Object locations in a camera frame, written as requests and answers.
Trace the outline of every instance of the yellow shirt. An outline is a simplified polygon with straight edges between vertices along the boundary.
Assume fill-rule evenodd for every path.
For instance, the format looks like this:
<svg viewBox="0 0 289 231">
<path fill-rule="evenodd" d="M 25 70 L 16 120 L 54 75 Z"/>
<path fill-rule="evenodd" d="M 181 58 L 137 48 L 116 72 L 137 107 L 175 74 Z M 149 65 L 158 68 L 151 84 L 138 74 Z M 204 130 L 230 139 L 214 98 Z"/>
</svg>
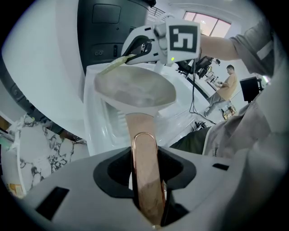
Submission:
<svg viewBox="0 0 289 231">
<path fill-rule="evenodd" d="M 231 74 L 224 83 L 227 83 L 229 86 L 228 87 L 222 87 L 217 91 L 217 93 L 225 100 L 228 101 L 235 91 L 237 87 L 237 81 L 238 78 L 236 74 Z"/>
</svg>

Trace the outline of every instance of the marble pattern surface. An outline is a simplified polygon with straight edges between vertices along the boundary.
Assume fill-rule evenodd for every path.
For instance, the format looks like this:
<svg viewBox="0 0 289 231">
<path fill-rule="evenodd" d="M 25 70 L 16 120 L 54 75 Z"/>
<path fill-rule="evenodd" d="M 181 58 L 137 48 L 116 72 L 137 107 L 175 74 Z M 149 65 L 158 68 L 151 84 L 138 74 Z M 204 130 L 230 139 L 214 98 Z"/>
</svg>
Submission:
<svg viewBox="0 0 289 231">
<path fill-rule="evenodd" d="M 19 120 L 15 144 L 26 192 L 66 164 L 89 157 L 86 145 L 61 138 L 29 116 Z"/>
</svg>

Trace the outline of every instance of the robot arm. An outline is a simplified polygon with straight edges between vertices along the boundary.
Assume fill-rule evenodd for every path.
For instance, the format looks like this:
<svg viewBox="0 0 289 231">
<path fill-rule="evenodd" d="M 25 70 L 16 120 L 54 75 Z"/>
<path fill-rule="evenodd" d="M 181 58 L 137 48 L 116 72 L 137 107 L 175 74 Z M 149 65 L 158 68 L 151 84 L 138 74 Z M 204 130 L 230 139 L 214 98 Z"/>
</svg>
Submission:
<svg viewBox="0 0 289 231">
<path fill-rule="evenodd" d="M 142 26 L 134 29 L 127 37 L 121 51 L 127 56 L 149 42 L 147 50 L 129 58 L 126 64 L 160 61 L 170 64 L 199 56 L 200 25 L 182 19 L 167 18 L 163 24 Z"/>
</svg>

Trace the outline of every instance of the black slot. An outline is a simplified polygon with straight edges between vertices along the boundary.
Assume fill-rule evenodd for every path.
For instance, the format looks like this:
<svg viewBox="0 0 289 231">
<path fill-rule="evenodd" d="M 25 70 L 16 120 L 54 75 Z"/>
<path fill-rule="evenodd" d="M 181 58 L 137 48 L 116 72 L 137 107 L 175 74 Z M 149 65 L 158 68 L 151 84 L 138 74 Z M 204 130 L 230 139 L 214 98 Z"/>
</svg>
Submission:
<svg viewBox="0 0 289 231">
<path fill-rule="evenodd" d="M 172 195 L 172 191 L 167 192 L 167 200 L 164 207 L 163 217 L 161 221 L 161 226 L 167 226 L 178 219 L 187 215 L 189 211 L 183 207 L 181 204 L 175 203 Z"/>
<path fill-rule="evenodd" d="M 134 27 L 131 27 L 131 28 L 130 28 L 130 32 L 132 32 L 134 29 L 135 29 Z"/>
<path fill-rule="evenodd" d="M 129 147 L 100 162 L 93 171 L 94 182 L 111 197 L 134 198 L 134 192 L 128 188 L 132 163 Z M 196 176 L 196 167 L 192 162 L 161 147 L 158 148 L 158 166 L 160 180 L 164 180 L 170 190 L 185 188 Z"/>
<path fill-rule="evenodd" d="M 36 211 L 51 220 L 68 192 L 68 189 L 56 187 L 37 207 Z"/>
<path fill-rule="evenodd" d="M 117 57 L 117 45 L 113 46 L 113 57 L 116 58 Z"/>
<path fill-rule="evenodd" d="M 2 132 L 4 132 L 4 133 L 8 134 L 8 132 L 5 131 L 5 130 L 3 130 L 2 128 L 0 128 L 0 130 L 1 130 Z"/>
<path fill-rule="evenodd" d="M 214 164 L 213 167 L 219 168 L 219 169 L 224 170 L 224 171 L 227 171 L 229 168 L 228 165 L 224 165 L 224 164 Z"/>
</svg>

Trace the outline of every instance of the dark green pants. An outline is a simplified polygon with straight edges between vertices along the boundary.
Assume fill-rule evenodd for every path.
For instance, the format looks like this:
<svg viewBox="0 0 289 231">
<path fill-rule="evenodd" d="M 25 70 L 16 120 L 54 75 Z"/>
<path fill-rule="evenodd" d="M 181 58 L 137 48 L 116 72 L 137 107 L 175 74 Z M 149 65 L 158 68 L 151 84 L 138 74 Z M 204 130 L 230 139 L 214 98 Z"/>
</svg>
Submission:
<svg viewBox="0 0 289 231">
<path fill-rule="evenodd" d="M 203 153 L 205 139 L 209 129 L 210 128 L 205 128 L 199 131 L 190 132 L 178 142 L 174 143 L 171 148 L 201 155 Z"/>
</svg>

